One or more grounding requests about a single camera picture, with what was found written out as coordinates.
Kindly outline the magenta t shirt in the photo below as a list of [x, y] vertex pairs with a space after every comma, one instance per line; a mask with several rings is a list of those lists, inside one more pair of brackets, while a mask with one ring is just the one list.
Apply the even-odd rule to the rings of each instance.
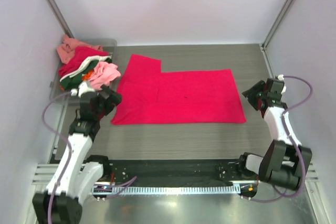
[[229, 69], [163, 72], [160, 60], [132, 54], [117, 92], [113, 125], [246, 122]]

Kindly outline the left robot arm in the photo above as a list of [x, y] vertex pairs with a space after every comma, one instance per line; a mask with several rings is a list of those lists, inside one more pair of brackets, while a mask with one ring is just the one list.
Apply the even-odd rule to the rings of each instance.
[[44, 191], [33, 196], [38, 223], [79, 223], [82, 205], [94, 184], [111, 172], [108, 157], [87, 157], [100, 130], [101, 119], [122, 101], [121, 94], [107, 85], [103, 84], [100, 89], [106, 96], [84, 81], [70, 92], [78, 96], [79, 108], [68, 136], [59, 136], [65, 141], [66, 149], [53, 177]]

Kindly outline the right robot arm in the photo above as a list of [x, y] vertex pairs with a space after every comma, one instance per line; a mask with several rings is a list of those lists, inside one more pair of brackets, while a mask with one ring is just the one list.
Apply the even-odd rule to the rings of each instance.
[[239, 158], [239, 168], [251, 172], [262, 182], [299, 191], [303, 187], [312, 159], [312, 150], [304, 147], [296, 137], [289, 112], [298, 105], [287, 106], [282, 101], [286, 91], [287, 76], [278, 75], [259, 81], [242, 95], [261, 113], [271, 136], [271, 144], [264, 156], [244, 153]]

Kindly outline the light pink t shirt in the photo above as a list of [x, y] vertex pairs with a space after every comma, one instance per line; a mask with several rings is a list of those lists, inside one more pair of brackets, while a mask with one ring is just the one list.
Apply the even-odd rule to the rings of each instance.
[[102, 85], [109, 86], [113, 80], [119, 77], [121, 77], [121, 73], [118, 71], [117, 65], [100, 61], [94, 67], [88, 82], [93, 89], [101, 90]]

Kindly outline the orange garment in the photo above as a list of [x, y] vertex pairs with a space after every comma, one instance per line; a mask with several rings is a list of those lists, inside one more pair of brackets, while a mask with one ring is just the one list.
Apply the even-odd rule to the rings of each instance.
[[93, 73], [93, 69], [89, 70], [86, 74], [82, 76], [82, 81], [89, 81]]

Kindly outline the green white t shirt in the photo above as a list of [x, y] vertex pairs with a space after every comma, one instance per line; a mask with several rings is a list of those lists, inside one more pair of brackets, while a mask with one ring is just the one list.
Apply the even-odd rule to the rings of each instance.
[[91, 73], [95, 66], [99, 62], [112, 63], [111, 56], [90, 56], [87, 57], [79, 66], [79, 68], [73, 72], [70, 72], [60, 79], [60, 88], [63, 91], [71, 90], [78, 87], [83, 80], [87, 80], [85, 77], [88, 73]]

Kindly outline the crimson t shirt in tray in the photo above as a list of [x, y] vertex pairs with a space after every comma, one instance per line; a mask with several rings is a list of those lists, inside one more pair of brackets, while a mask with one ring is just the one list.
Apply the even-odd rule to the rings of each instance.
[[74, 56], [70, 59], [70, 61], [63, 65], [59, 70], [58, 70], [58, 75], [60, 77], [65, 76], [66, 74], [69, 74], [71, 72], [74, 72], [77, 70], [82, 62], [91, 56], [108, 56], [109, 54], [105, 51], [99, 51], [95, 50], [93, 48], [89, 47], [77, 47], [75, 49], [75, 54]]

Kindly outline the salmon pink t shirt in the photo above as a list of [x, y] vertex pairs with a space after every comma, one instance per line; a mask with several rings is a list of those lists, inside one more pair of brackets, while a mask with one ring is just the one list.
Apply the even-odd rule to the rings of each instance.
[[70, 38], [68, 35], [63, 35], [62, 43], [56, 48], [60, 61], [63, 64], [67, 64], [75, 55], [75, 49], [77, 47], [89, 47], [97, 51], [102, 51], [102, 46], [91, 45], [80, 40]]

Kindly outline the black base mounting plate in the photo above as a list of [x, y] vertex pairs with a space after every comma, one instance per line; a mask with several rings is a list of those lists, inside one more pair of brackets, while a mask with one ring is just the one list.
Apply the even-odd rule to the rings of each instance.
[[110, 167], [99, 182], [122, 184], [135, 177], [136, 187], [205, 187], [257, 178], [238, 159], [115, 159]]

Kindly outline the right aluminium table rail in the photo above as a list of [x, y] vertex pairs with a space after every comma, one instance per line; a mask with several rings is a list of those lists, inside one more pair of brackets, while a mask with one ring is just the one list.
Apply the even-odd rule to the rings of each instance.
[[300, 155], [302, 144], [298, 140], [290, 122], [289, 112], [300, 105], [287, 106], [282, 100], [286, 92], [286, 80], [298, 79], [278, 74], [267, 79], [263, 88], [263, 100], [260, 101], [261, 115], [268, 126], [271, 143], [267, 155]]

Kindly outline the right aluminium frame post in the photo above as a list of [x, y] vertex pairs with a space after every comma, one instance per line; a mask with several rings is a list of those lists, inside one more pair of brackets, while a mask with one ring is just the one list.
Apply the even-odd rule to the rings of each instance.
[[277, 32], [279, 26], [281, 25], [282, 21], [284, 20], [285, 16], [289, 12], [294, 2], [295, 0], [285, 0], [264, 42], [260, 45], [263, 51], [265, 51], [268, 45], [270, 44], [272, 38], [274, 37], [275, 33]]

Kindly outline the aluminium frame post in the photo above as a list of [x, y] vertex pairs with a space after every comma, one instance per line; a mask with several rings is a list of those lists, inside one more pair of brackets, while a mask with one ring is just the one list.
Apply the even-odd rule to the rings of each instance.
[[263, 51], [265, 51], [268, 45], [270, 44], [272, 38], [274, 37], [275, 33], [277, 32], [279, 26], [281, 25], [282, 21], [284, 20], [285, 16], [289, 12], [294, 2], [295, 0], [285, 0], [264, 42], [260, 45]]
[[49, 7], [51, 8], [55, 18], [57, 19], [57, 21], [59, 22], [61, 28], [63, 29], [64, 33], [69, 36], [69, 37], [73, 37], [73, 33], [71, 32], [70, 27], [68, 26], [63, 14], [61, 13], [61, 10], [59, 9], [57, 3], [55, 0], [46, 0]]

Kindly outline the left aluminium frame post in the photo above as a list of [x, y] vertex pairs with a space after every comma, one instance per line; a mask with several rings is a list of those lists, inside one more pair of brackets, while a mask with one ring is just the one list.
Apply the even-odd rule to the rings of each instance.
[[70, 27], [68, 26], [63, 14], [61, 13], [61, 10], [59, 9], [57, 3], [55, 0], [46, 0], [49, 7], [51, 8], [55, 18], [57, 19], [57, 21], [59, 22], [61, 28], [63, 29], [64, 33], [69, 36], [69, 37], [73, 37], [73, 33], [71, 32]]

